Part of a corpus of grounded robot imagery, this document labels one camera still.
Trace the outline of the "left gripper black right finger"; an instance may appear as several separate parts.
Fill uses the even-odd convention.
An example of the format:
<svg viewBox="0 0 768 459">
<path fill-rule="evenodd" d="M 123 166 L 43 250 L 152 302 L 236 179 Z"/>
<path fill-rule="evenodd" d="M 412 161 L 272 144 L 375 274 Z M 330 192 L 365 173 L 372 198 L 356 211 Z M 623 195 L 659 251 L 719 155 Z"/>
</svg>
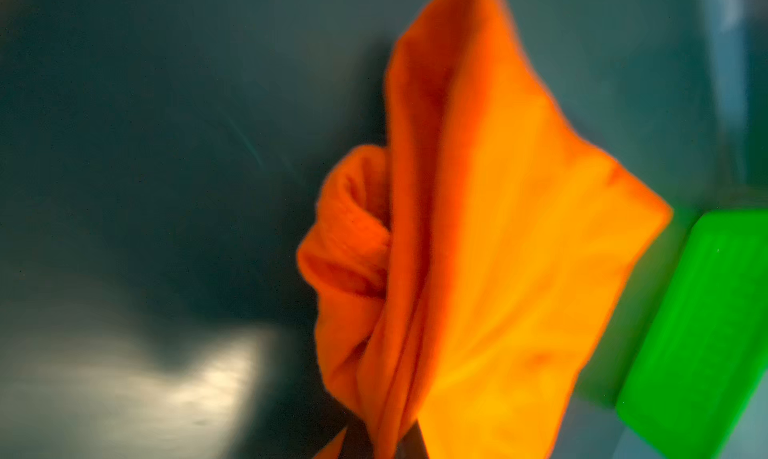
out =
<svg viewBox="0 0 768 459">
<path fill-rule="evenodd" d="M 395 459 L 429 459 L 418 422 L 411 426 L 398 443 Z"/>
</svg>

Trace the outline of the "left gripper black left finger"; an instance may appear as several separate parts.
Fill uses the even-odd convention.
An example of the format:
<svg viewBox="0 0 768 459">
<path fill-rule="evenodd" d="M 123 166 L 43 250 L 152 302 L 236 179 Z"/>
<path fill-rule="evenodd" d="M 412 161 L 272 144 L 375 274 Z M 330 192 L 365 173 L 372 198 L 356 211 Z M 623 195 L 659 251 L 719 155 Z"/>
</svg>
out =
<svg viewBox="0 0 768 459">
<path fill-rule="evenodd" d="M 344 434 L 339 459 L 373 459 L 373 446 L 365 424 L 351 419 Z"/>
</svg>

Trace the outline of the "orange t shirt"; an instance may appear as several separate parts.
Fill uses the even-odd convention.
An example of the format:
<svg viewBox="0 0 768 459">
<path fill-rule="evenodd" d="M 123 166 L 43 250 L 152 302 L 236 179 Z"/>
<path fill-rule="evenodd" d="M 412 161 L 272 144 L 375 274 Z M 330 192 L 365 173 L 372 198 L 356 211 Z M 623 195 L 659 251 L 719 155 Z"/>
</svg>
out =
<svg viewBox="0 0 768 459">
<path fill-rule="evenodd" d="M 373 458 L 547 458 L 669 206 L 581 139 L 503 0 L 433 0 L 397 42 L 388 143 L 327 176 L 297 252 L 326 390 Z"/>
</svg>

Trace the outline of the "green plastic basket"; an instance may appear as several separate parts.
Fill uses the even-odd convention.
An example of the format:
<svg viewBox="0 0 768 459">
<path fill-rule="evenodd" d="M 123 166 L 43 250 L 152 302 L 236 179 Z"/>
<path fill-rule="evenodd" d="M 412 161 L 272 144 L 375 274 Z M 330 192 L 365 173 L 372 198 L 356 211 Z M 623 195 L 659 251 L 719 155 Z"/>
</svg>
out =
<svg viewBox="0 0 768 459">
<path fill-rule="evenodd" d="M 713 458 L 767 368 L 767 212 L 693 226 L 616 412 L 665 458 Z"/>
</svg>

